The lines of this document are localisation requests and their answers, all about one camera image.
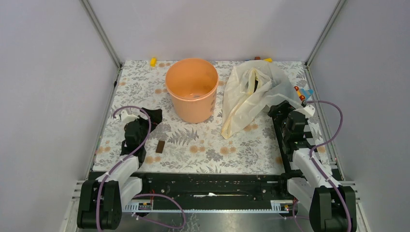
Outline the white translucent trash bag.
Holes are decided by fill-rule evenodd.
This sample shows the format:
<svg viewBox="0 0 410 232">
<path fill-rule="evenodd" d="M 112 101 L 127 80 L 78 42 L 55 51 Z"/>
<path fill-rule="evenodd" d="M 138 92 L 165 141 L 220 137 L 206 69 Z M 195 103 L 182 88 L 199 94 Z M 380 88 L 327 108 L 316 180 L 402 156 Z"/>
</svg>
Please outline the white translucent trash bag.
<svg viewBox="0 0 410 232">
<path fill-rule="evenodd" d="M 246 61 L 233 67 L 223 93 L 221 135 L 228 139 L 243 130 L 264 109 L 300 99 L 285 72 L 274 63 Z"/>
</svg>

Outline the black plastic trash bag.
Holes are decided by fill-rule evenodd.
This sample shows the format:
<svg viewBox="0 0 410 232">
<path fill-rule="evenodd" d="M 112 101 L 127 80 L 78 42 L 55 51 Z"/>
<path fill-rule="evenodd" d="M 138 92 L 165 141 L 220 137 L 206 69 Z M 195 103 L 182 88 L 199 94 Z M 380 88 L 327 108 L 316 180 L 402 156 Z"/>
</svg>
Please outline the black plastic trash bag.
<svg viewBox="0 0 410 232">
<path fill-rule="evenodd" d="M 162 109 L 156 109 L 156 110 L 149 110 L 146 108 L 142 108 L 149 116 L 150 121 L 151 121 L 151 130 L 150 132 L 152 132 L 153 130 L 156 129 L 156 127 L 162 123 Z"/>
</svg>

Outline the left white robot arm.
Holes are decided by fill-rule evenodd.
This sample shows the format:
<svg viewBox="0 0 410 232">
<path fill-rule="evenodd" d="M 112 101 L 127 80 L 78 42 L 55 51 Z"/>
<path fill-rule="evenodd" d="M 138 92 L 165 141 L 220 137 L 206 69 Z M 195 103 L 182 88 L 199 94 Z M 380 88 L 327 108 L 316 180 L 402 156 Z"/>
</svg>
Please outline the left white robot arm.
<svg viewBox="0 0 410 232">
<path fill-rule="evenodd" d="M 139 199 L 149 195 L 149 184 L 132 174 L 145 160 L 144 145 L 155 123 L 151 116 L 128 115 L 125 121 L 119 162 L 97 179 L 82 184 L 77 214 L 81 229 L 114 230 L 120 224 L 122 207 L 133 195 Z"/>
</svg>

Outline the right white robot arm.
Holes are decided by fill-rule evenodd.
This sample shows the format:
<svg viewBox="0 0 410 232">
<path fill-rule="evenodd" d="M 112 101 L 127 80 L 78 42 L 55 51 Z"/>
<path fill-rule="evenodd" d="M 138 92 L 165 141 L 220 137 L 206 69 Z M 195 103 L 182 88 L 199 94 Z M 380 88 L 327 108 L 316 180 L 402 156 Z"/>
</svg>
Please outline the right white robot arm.
<svg viewBox="0 0 410 232">
<path fill-rule="evenodd" d="M 281 153 L 286 181 L 277 186 L 278 195 L 293 204 L 300 203 L 309 212 L 309 222 L 315 232 L 354 232 L 357 230 L 356 194 L 343 186 L 332 173 L 325 171 L 315 151 L 319 145 L 308 141 L 311 133 L 305 129 L 315 108 L 312 101 L 303 101 L 296 109 L 288 101 L 271 106 L 268 115 Z"/>
</svg>

